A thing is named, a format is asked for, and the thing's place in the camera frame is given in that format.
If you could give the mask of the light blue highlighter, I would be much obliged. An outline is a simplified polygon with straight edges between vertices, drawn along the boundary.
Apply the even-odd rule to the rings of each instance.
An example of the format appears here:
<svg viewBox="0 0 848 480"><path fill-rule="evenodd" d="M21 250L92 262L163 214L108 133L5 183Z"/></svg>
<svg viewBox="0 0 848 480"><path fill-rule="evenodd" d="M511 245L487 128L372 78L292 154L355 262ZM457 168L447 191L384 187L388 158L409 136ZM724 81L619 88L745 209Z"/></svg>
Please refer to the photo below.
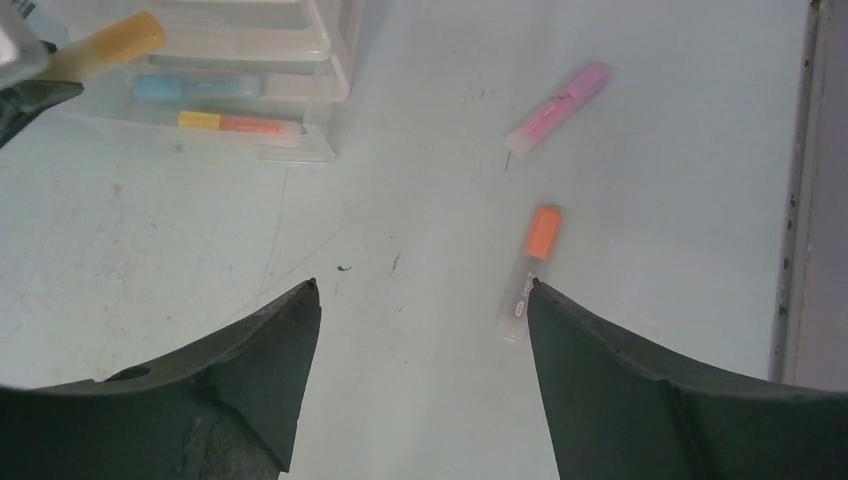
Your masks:
<svg viewBox="0 0 848 480"><path fill-rule="evenodd" d="M134 94L146 100L253 99L264 93L257 75L141 75Z"/></svg>

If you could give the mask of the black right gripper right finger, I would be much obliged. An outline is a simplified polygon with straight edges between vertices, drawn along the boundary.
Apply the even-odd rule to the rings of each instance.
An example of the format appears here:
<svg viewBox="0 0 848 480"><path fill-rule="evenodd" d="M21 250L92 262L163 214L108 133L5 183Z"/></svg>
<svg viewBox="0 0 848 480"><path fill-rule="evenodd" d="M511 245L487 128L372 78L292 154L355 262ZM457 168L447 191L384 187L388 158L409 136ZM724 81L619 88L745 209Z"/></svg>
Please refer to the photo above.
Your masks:
<svg viewBox="0 0 848 480"><path fill-rule="evenodd" d="M847 396L691 359L536 282L529 337L563 479L843 479Z"/></svg>

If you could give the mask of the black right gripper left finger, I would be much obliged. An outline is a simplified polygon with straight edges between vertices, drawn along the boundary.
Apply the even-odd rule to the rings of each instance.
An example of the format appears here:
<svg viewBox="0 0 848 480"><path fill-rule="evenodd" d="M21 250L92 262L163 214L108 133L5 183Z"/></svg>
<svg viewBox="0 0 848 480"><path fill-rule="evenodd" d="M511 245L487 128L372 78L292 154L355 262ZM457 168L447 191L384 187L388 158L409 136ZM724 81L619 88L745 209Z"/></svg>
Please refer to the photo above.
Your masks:
<svg viewBox="0 0 848 480"><path fill-rule="evenodd" d="M290 470L321 324L307 280L102 380L1 390L5 479L275 479Z"/></svg>

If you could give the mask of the white plastic drawer organizer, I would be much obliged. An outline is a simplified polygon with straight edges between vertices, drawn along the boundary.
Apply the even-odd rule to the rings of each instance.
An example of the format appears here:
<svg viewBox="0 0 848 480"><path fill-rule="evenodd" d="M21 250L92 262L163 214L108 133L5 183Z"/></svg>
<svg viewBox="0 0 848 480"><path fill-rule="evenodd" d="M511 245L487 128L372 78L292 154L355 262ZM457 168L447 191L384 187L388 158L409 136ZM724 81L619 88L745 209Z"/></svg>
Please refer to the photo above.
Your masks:
<svg viewBox="0 0 848 480"><path fill-rule="evenodd" d="M40 8L85 38L142 11L166 34L165 45L89 83L62 113L102 138L167 149L222 148L264 162L328 164L336 103L350 94L365 13L361 1L43 1ZM141 75L257 75L253 99L146 100L134 94ZM301 135L180 128L183 111L301 123Z"/></svg>

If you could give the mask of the yellow pink highlighter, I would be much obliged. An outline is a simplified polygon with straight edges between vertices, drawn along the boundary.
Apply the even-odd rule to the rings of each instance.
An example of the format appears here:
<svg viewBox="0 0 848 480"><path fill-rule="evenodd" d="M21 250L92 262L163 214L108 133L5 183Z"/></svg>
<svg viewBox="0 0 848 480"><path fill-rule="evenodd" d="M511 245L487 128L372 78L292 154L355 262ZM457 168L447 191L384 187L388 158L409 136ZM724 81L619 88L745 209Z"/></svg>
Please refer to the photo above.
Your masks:
<svg viewBox="0 0 848 480"><path fill-rule="evenodd" d="M180 128L271 135L301 135L301 123L253 116L183 110L177 116Z"/></svg>

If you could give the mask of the pale yellow highlighter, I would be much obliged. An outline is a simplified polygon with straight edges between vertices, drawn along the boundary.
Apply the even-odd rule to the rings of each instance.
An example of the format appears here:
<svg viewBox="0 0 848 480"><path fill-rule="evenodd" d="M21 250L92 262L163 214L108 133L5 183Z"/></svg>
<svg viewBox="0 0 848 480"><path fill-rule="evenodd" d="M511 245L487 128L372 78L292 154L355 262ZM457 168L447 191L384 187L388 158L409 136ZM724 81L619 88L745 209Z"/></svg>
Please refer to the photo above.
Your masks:
<svg viewBox="0 0 848 480"><path fill-rule="evenodd" d="M163 47L166 34L149 12L127 17L48 57L35 80L85 83Z"/></svg>

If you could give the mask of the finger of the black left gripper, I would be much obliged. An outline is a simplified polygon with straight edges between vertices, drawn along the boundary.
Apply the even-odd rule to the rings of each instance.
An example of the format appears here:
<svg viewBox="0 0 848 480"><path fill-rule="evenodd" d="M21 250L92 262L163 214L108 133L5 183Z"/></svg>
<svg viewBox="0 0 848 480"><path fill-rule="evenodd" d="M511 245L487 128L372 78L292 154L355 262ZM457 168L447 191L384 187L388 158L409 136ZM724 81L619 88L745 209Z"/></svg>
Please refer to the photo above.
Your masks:
<svg viewBox="0 0 848 480"><path fill-rule="evenodd" d="M81 83L29 79L1 90L1 147L45 111L78 97Z"/></svg>

